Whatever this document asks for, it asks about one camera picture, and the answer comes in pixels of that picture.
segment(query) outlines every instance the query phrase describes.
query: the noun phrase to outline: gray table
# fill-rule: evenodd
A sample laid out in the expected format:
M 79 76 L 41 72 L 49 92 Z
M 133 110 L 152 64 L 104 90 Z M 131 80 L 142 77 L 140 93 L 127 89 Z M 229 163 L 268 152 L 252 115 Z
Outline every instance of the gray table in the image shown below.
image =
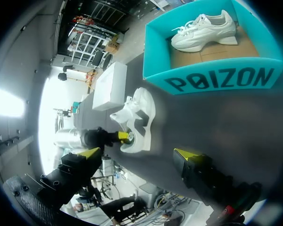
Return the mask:
M 172 96 L 142 80 L 143 54 L 128 63 L 125 95 L 146 88 L 156 104 L 151 126 L 151 151 L 123 153 L 119 146 L 107 153 L 119 164 L 168 191 L 198 199 L 173 167 L 175 147 L 205 153 L 235 183 L 260 182 L 264 193 L 276 181 L 283 162 L 283 76 L 272 89 L 230 90 Z M 81 103 L 78 128 L 102 126 L 119 130 L 105 112 L 92 110 L 93 95 Z

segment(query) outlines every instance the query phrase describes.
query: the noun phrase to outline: cardboard box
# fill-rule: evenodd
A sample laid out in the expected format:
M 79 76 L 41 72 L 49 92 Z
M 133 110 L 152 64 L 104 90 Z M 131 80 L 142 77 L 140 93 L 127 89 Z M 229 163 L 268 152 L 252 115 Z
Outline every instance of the cardboard box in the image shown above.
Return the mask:
M 171 41 L 169 41 L 171 68 L 227 58 L 259 57 L 255 46 L 241 27 L 237 27 L 235 37 L 238 45 L 222 45 L 216 42 L 210 42 L 200 52 L 194 53 L 179 51 L 173 48 Z
M 117 42 L 114 42 L 114 41 L 110 41 L 106 48 L 105 48 L 105 51 L 106 52 L 109 52 L 111 54 L 115 54 L 119 49 L 119 44 Z
M 200 0 L 170 10 L 146 25 L 143 78 L 177 95 L 228 89 L 269 89 L 283 71 L 283 56 L 267 27 L 246 4 Z M 229 13 L 238 45 L 208 43 L 200 52 L 170 47 L 170 37 L 199 14 Z

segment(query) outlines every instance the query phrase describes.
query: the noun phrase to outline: shoe tongue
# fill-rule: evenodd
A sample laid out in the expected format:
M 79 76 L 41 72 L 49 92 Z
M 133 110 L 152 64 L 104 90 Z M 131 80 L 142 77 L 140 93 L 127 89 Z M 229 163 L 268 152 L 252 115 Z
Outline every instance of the shoe tongue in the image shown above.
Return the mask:
M 198 16 L 197 20 L 198 20 L 197 23 L 198 23 L 200 20 L 204 20 L 204 21 L 207 22 L 208 24 L 212 24 L 205 14 L 200 14 L 200 15 Z

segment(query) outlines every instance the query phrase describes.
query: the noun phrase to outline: turquoise shoe box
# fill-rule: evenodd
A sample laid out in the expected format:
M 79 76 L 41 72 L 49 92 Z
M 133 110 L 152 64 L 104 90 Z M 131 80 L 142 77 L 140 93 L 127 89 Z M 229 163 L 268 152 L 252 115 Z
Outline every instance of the turquoise shoe box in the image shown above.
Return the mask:
M 259 57 L 225 58 L 172 68 L 170 41 L 176 27 L 199 14 L 226 10 L 246 32 Z M 235 0 L 199 0 L 172 9 L 146 25 L 143 78 L 170 94 L 227 89 L 270 89 L 283 71 L 283 57 L 267 27 Z

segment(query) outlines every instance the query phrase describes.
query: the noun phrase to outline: black pants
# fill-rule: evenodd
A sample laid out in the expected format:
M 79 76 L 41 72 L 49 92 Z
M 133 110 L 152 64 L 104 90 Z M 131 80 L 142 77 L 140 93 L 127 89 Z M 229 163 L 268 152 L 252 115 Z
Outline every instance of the black pants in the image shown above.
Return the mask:
M 134 197 L 121 198 L 108 204 L 102 205 L 100 206 L 100 208 L 104 211 L 104 213 L 107 214 L 108 217 L 114 217 L 114 219 L 120 223 L 126 217 L 136 213 L 137 211 L 140 211 L 140 208 L 136 206 L 133 206 L 128 210 L 122 210 L 123 206 L 131 202 L 134 202 Z

